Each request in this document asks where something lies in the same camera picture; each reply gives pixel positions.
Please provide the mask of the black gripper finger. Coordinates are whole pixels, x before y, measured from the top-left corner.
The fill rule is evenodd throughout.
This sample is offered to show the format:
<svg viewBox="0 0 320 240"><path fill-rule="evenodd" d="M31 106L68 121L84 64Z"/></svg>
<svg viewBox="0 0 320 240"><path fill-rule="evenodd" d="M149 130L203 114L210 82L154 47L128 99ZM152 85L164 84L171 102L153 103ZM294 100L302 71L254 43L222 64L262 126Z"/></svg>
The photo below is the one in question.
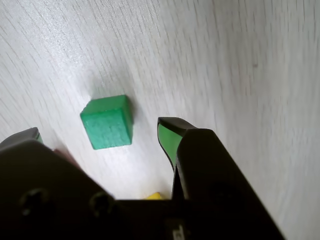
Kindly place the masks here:
<svg viewBox="0 0 320 240"><path fill-rule="evenodd" d="M3 240L115 240L110 196L42 142L36 127L0 144Z"/></svg>
<svg viewBox="0 0 320 240"><path fill-rule="evenodd" d="M179 117L159 117L157 138L174 168L172 196L188 202L186 225L192 239L283 239L213 130Z"/></svg>

